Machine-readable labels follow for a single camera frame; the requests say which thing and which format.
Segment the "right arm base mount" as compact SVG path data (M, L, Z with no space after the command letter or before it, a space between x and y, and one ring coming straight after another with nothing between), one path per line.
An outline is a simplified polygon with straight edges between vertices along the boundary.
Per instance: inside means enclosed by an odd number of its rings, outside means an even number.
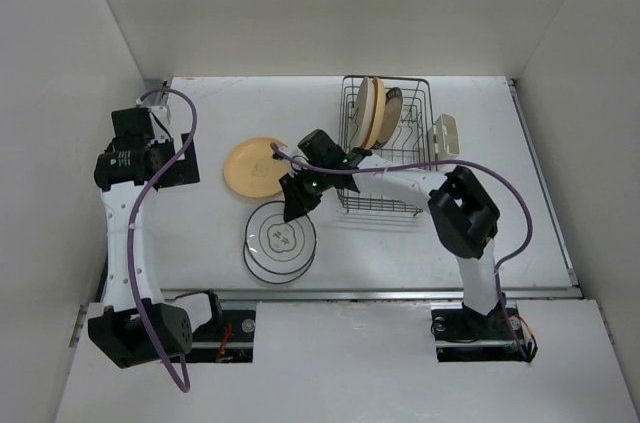
M464 305L431 309L430 331L440 363L531 363L538 343L516 306L498 304L487 316Z

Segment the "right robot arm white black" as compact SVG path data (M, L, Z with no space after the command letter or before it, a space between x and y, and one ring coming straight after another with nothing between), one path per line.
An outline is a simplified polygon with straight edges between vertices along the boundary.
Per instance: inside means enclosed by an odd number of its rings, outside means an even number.
M456 258L463 283L461 309L435 317L434 335L441 341L471 343L496 330L501 293L494 276L494 238L500 213L472 171L396 166L361 147L345 152L320 129L308 134L295 152L277 144L271 148L274 158L290 165L279 180L287 222L313 211L329 189L382 196L429 214L440 244Z

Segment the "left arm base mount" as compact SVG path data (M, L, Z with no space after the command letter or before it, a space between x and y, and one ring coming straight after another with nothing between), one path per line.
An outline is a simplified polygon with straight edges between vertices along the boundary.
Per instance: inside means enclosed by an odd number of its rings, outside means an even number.
M207 323L195 331L187 363L253 362L256 305L230 302L222 310L220 322Z

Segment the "grey patterned plate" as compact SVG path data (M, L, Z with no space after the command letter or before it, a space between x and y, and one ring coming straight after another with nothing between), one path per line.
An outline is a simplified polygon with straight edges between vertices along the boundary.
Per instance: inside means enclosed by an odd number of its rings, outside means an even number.
M373 149L383 148L393 136L403 110L403 93L399 87L393 87L386 93L385 111L378 137Z

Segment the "grey rimmed plate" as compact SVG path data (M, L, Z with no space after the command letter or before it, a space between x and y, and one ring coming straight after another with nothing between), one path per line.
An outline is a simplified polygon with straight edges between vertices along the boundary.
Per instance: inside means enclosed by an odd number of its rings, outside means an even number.
M316 227L308 216L286 222L285 203L264 203L249 216L245 244L253 262L270 275L290 276L301 272L314 259Z

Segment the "yellow plate with drawing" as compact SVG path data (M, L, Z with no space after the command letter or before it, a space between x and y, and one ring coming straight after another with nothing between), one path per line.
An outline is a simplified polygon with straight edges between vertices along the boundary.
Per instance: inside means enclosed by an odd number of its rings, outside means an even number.
M252 199L273 197L282 191L279 179L288 172L288 165L273 158L272 144L283 146L275 138L256 137L238 144L228 154L223 174L231 190Z

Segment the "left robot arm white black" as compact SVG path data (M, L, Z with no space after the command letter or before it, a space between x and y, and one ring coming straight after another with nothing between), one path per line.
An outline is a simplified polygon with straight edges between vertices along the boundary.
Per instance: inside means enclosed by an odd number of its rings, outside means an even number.
M169 303L155 271L151 225L158 192L199 182L195 148L176 158L164 105L136 106L112 114L115 136L98 157L94 180L107 223L107 273L102 313L90 318L91 341L118 367L158 360L149 322L171 359L190 353L194 333L217 337L224 316L211 290L188 293Z

